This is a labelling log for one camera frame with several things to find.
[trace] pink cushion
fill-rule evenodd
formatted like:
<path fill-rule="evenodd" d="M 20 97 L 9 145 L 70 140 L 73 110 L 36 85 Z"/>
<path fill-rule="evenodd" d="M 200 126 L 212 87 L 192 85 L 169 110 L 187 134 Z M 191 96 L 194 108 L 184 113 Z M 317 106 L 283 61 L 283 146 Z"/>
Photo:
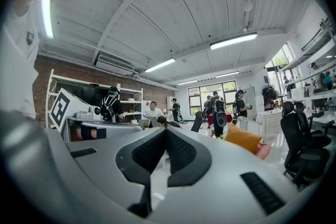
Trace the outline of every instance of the pink cushion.
<path fill-rule="evenodd" d="M 264 160 L 269 155 L 271 148 L 270 145 L 259 143 L 253 154 Z"/>

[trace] orange pillow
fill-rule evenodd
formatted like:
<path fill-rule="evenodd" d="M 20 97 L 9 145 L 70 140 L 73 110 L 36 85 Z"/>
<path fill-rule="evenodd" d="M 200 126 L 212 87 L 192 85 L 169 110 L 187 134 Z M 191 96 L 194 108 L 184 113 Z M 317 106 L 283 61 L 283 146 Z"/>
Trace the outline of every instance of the orange pillow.
<path fill-rule="evenodd" d="M 242 146 L 252 153 L 256 150 L 260 140 L 261 136 L 246 132 L 234 124 L 231 124 L 230 130 L 225 137 L 225 141 Z"/>

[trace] chair backrest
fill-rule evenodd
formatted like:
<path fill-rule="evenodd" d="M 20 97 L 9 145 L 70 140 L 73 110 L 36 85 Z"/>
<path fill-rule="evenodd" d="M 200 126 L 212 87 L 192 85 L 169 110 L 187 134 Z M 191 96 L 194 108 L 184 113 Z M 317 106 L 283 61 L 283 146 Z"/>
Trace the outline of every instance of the chair backrest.
<path fill-rule="evenodd" d="M 303 147 L 303 136 L 299 126 L 298 116 L 295 113 L 290 113 L 283 117 L 280 124 L 289 148 L 285 160 L 285 167 L 287 167 L 301 151 Z"/>
<path fill-rule="evenodd" d="M 302 135 L 306 138 L 311 137 L 310 127 L 309 127 L 309 124 L 308 124 L 306 114 L 304 112 L 301 112 L 301 111 L 297 111 L 296 114 L 298 116 L 299 125 L 300 125 L 300 128 L 302 130 Z"/>

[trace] laptop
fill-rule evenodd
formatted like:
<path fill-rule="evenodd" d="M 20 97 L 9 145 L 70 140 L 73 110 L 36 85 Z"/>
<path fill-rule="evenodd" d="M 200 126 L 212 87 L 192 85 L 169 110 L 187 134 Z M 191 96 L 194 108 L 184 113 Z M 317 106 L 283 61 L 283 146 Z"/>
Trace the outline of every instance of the laptop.
<path fill-rule="evenodd" d="M 151 120 L 138 120 L 138 123 L 140 126 L 146 128 L 146 127 L 149 127 Z"/>

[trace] ceiling light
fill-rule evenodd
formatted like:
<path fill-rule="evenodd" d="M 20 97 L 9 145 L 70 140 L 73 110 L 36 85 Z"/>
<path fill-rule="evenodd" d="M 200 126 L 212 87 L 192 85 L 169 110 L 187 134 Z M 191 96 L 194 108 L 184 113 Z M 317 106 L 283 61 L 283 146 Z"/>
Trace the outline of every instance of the ceiling light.
<path fill-rule="evenodd" d="M 235 75 L 235 74 L 239 74 L 239 71 L 238 72 L 229 73 L 229 74 L 219 75 L 219 76 L 216 76 L 216 78 L 221 78 L 221 77 L 225 77 L 225 76 L 231 76 L 231 75 Z"/>
<path fill-rule="evenodd" d="M 176 60 L 175 60 L 174 58 L 169 59 L 169 60 L 166 61 L 166 62 L 163 62 L 163 63 L 161 63 L 161 64 L 159 64 L 159 65 L 157 65 L 157 66 L 155 66 L 155 67 L 152 67 L 152 68 L 150 68 L 150 69 L 145 70 L 145 72 L 152 72 L 152 71 L 154 71 L 154 70 L 156 70 L 156 69 L 158 69 L 158 68 L 160 68 L 160 67 L 164 67 L 164 66 L 169 65 L 170 63 L 173 63 L 173 62 L 176 62 Z"/>
<path fill-rule="evenodd" d="M 214 49 L 218 49 L 220 47 L 224 47 L 224 46 L 228 46 L 228 45 L 232 45 L 232 44 L 256 39 L 257 36 L 258 36 L 257 32 L 254 32 L 254 33 L 250 33 L 250 34 L 246 34 L 246 35 L 241 35 L 241 36 L 238 36 L 238 37 L 232 37 L 232 38 L 224 39 L 222 41 L 211 43 L 210 47 L 211 47 L 211 50 L 214 50 Z"/>
<path fill-rule="evenodd" d="M 41 0 L 44 28 L 48 38 L 54 38 L 50 19 L 50 0 Z"/>
<path fill-rule="evenodd" d="M 187 81 L 187 82 L 178 83 L 177 85 L 183 85 L 183 84 L 192 83 L 192 82 L 197 82 L 197 81 L 198 81 L 198 80 L 192 80 L 192 81 Z"/>

